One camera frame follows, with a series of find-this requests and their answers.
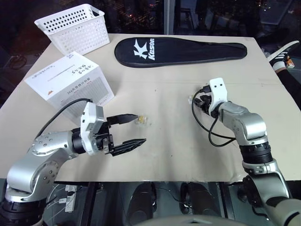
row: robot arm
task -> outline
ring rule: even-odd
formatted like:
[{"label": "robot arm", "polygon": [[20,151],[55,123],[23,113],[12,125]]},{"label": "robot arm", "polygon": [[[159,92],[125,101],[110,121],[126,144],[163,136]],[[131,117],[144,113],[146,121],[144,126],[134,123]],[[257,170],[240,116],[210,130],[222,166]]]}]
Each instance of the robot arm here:
[{"label": "robot arm", "polygon": [[103,151],[115,156],[140,146],[146,139],[114,146],[109,133],[111,125],[127,123],[137,117],[124,114],[104,121],[103,108],[87,102],[80,128],[37,137],[25,157],[8,172],[5,199],[0,205],[0,225],[42,225],[46,198],[60,167],[84,152],[94,155]]},{"label": "robot arm", "polygon": [[290,197],[277,161],[272,158],[262,117],[227,101],[222,78],[210,80],[203,91],[211,92],[211,96],[201,96],[195,104],[212,117],[218,117],[225,127],[233,131],[239,144],[242,165],[248,173],[243,184],[250,204],[264,207],[276,225],[301,225],[301,201]]}]

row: white plastic basket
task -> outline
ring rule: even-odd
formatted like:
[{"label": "white plastic basket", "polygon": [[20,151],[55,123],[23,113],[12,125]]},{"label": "white plastic basket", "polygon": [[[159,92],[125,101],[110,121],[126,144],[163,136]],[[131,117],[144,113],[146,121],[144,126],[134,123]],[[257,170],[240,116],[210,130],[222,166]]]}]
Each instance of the white plastic basket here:
[{"label": "white plastic basket", "polygon": [[83,4],[34,23],[64,55],[73,51],[83,55],[110,42],[103,16],[104,12]]}]

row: cardboard box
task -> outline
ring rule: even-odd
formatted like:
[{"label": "cardboard box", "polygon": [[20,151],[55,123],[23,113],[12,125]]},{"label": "cardboard box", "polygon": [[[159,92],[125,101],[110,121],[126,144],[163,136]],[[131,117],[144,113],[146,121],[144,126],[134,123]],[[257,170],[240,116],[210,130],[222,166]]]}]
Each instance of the cardboard box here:
[{"label": "cardboard box", "polygon": [[[57,110],[79,98],[91,98],[103,106],[114,98],[99,65],[72,52],[40,70],[25,82]],[[68,107],[63,113],[80,125],[85,101]]]}]

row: beige table surface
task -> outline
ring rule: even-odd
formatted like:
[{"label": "beige table surface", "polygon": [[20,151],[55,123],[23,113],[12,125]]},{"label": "beige table surface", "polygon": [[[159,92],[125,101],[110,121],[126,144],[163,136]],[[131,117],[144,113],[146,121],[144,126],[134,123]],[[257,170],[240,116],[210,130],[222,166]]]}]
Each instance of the beige table surface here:
[{"label": "beige table surface", "polygon": [[[188,98],[210,79],[222,77],[228,99],[258,113],[267,124],[273,157],[287,180],[301,179],[301,113],[253,38],[179,36],[207,42],[239,42],[248,49],[244,59],[148,69],[125,67],[114,56],[116,44],[133,37],[111,34],[111,43],[85,56],[100,65],[116,97],[104,107],[105,117],[133,113],[149,117],[146,126],[135,123],[111,128],[114,143],[147,138],[139,148],[112,157],[82,154],[66,162],[57,180],[63,181],[239,181],[245,173],[235,142],[210,145],[207,133],[196,123]],[[52,45],[26,77],[63,55]],[[0,178],[25,155],[40,128],[56,110],[22,81],[0,109]],[[209,127],[213,119],[199,114]],[[59,116],[46,131],[73,129]],[[232,136],[217,123],[215,131]],[[224,142],[214,138],[216,143]]]}]

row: white logo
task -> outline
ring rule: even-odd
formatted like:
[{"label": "white logo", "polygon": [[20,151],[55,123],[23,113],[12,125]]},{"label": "white logo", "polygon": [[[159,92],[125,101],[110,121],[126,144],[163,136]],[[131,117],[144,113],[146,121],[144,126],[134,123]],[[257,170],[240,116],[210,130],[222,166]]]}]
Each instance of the white logo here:
[{"label": "white logo", "polygon": [[146,43],[145,43],[144,46],[141,48],[141,47],[138,45],[138,42],[137,42],[137,39],[136,39],[136,42],[135,42],[134,47],[136,48],[136,50],[138,50],[138,52],[134,50],[135,56],[143,57],[144,59],[146,59],[147,55],[144,55],[144,54],[143,54],[144,52],[147,52]]},{"label": "white logo", "polygon": [[[143,47],[140,47],[136,39],[134,47],[137,50],[137,51],[134,50],[134,55],[146,59],[147,55],[143,54],[144,52],[147,52],[146,43],[144,44]],[[155,39],[150,39],[150,51],[148,53],[148,58],[151,60],[155,60]]]}]

